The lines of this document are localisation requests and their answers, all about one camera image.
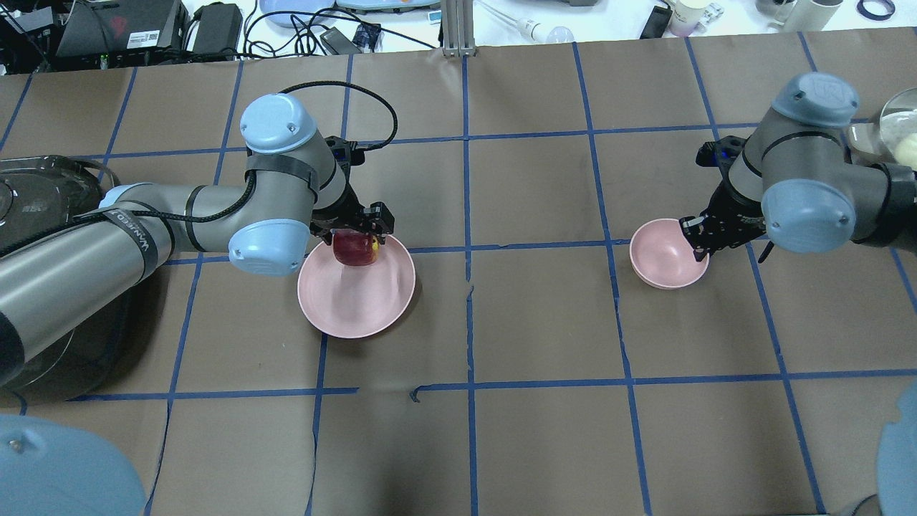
barcode sticker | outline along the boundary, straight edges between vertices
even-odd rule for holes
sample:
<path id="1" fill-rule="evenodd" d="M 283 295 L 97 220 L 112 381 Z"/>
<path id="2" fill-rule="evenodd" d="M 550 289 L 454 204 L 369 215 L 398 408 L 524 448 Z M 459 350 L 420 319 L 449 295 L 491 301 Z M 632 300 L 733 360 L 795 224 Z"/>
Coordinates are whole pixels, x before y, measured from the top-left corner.
<path id="1" fill-rule="evenodd" d="M 130 38 L 127 39 L 129 49 L 142 49 L 143 47 L 155 47 L 160 40 L 158 30 L 146 30 L 144 32 L 131 32 Z"/>

pink plate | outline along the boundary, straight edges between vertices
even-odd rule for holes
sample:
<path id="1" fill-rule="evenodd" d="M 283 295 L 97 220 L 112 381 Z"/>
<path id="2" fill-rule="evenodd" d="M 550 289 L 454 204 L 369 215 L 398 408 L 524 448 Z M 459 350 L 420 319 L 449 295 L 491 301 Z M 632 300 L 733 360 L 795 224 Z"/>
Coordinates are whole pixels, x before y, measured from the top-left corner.
<path id="1" fill-rule="evenodd" d="M 675 219 L 650 220 L 634 233 L 630 245 L 631 264 L 640 279 L 656 288 L 671 290 L 688 286 L 707 271 L 710 256 L 701 262 Z"/>
<path id="2" fill-rule="evenodd" d="M 379 247 L 375 264 L 351 267 L 320 243 L 299 272 L 297 295 L 317 329 L 341 339 L 369 337 L 388 328 L 414 295 L 414 260 L 393 236 Z"/>

